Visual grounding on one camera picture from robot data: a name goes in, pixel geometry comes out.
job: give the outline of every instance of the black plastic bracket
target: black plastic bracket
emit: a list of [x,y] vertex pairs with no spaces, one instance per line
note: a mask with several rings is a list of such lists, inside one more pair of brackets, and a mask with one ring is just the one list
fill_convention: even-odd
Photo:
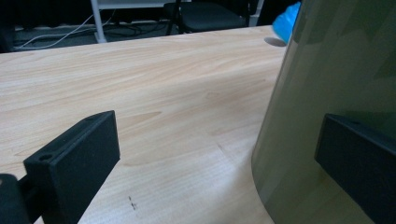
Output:
[[78,223],[119,159],[114,111],[83,119],[23,162],[18,185],[0,175],[2,223]]
[[327,114],[316,161],[375,223],[396,223],[396,140]]

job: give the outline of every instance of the wooden table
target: wooden table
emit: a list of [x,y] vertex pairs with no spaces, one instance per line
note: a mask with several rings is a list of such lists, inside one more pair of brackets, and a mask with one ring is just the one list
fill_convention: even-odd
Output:
[[285,48],[270,27],[0,55],[0,173],[115,110],[121,160],[80,223],[273,223],[250,157]]

